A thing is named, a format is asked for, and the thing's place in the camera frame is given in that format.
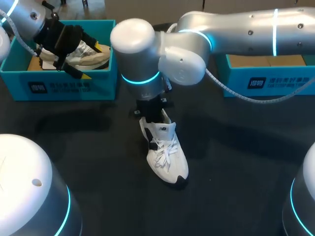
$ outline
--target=cable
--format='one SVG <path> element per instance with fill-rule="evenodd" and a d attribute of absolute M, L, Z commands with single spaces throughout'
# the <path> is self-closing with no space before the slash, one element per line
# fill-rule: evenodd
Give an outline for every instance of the cable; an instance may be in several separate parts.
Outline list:
<path fill-rule="evenodd" d="M 172 24 L 171 27 L 167 30 L 167 33 L 171 32 L 176 26 L 177 26 L 176 23 Z M 255 103 L 255 104 L 272 104 L 272 103 L 283 102 L 283 101 L 288 100 L 289 98 L 293 97 L 294 95 L 298 94 L 302 90 L 306 89 L 306 87 L 311 85 L 313 82 L 315 82 L 315 77 L 313 77 L 306 84 L 297 88 L 295 91 L 293 91 L 292 93 L 290 93 L 286 96 L 282 96 L 282 97 L 270 99 L 270 100 L 256 100 L 256 99 L 252 99 L 252 98 L 240 95 L 239 93 L 229 89 L 227 86 L 225 86 L 223 83 L 221 83 L 208 69 L 206 69 L 206 74 L 209 75 L 209 77 L 216 83 L 216 85 L 218 85 L 219 87 L 221 87 L 225 91 L 231 93 L 233 96 L 240 98 L 244 101 Z"/>
<path fill-rule="evenodd" d="M 172 30 L 177 26 L 177 23 L 173 23 L 169 28 L 168 30 L 166 31 L 166 33 L 171 33 Z"/>
<path fill-rule="evenodd" d="M 25 48 L 29 53 L 31 53 L 33 56 L 36 57 L 37 53 L 23 41 L 23 39 L 21 38 L 18 30 L 16 29 L 15 24 L 11 20 L 11 18 L 4 11 L 2 11 L 1 9 L 0 9 L 0 15 L 3 16 L 8 21 L 8 23 L 10 24 L 10 26 L 11 26 L 13 32 L 14 32 L 14 35 L 15 35 L 16 39 L 22 45 L 22 47 Z"/>

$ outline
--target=shoelace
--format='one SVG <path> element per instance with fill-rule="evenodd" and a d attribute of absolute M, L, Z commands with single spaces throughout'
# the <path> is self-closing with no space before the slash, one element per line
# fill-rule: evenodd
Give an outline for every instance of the shoelace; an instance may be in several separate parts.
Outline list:
<path fill-rule="evenodd" d="M 177 141 L 175 140 L 175 137 L 173 137 L 170 142 L 158 139 L 154 139 L 154 141 L 158 146 L 157 157 L 155 159 L 156 166 L 163 168 L 167 164 L 167 171 L 169 171 L 169 168 L 171 166 L 170 155 L 178 151 Z"/>

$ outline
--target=teal box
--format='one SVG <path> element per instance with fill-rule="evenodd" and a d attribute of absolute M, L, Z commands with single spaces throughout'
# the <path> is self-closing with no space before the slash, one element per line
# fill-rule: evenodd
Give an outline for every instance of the teal box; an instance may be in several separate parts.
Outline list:
<path fill-rule="evenodd" d="M 110 46 L 114 20 L 62 21 L 80 25 L 100 44 Z M 111 49 L 108 69 L 85 70 L 91 80 L 72 78 L 64 71 L 27 71 L 32 55 L 14 38 L 11 52 L 0 67 L 1 77 L 15 101 L 114 100 L 117 63 Z"/>
<path fill-rule="evenodd" d="M 283 96 L 315 76 L 315 56 L 303 56 L 305 66 L 232 67 L 228 55 L 216 56 L 218 79 L 243 96 Z M 314 95 L 315 83 L 298 95 Z M 225 97 L 233 97 L 224 91 Z"/>

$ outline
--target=black table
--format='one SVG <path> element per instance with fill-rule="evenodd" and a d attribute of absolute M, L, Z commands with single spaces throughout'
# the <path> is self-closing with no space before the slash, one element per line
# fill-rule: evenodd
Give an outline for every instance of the black table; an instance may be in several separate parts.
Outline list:
<path fill-rule="evenodd" d="M 315 97 L 274 105 L 223 98 L 208 78 L 173 86 L 167 113 L 189 184 L 165 186 L 146 162 L 135 102 L 14 102 L 0 82 L 0 133 L 50 156 L 79 202 L 84 236 L 278 236 L 282 204 L 315 141 Z"/>

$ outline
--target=shoe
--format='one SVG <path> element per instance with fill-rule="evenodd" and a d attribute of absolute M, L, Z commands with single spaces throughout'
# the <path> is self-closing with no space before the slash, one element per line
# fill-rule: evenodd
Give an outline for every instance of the shoe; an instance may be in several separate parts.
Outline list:
<path fill-rule="evenodd" d="M 110 47 L 106 45 L 100 45 L 100 47 L 102 53 L 97 53 L 85 42 L 81 41 L 77 49 L 73 53 L 70 53 L 65 61 L 78 70 L 105 69 L 109 63 Z M 39 57 L 43 60 L 43 70 L 56 70 L 53 66 L 56 58 L 54 54 L 43 49 Z"/>
<path fill-rule="evenodd" d="M 183 182 L 188 177 L 188 164 L 175 133 L 176 123 L 172 123 L 165 110 L 164 123 L 147 123 L 140 120 L 142 133 L 149 143 L 147 161 L 151 169 L 167 183 Z"/>

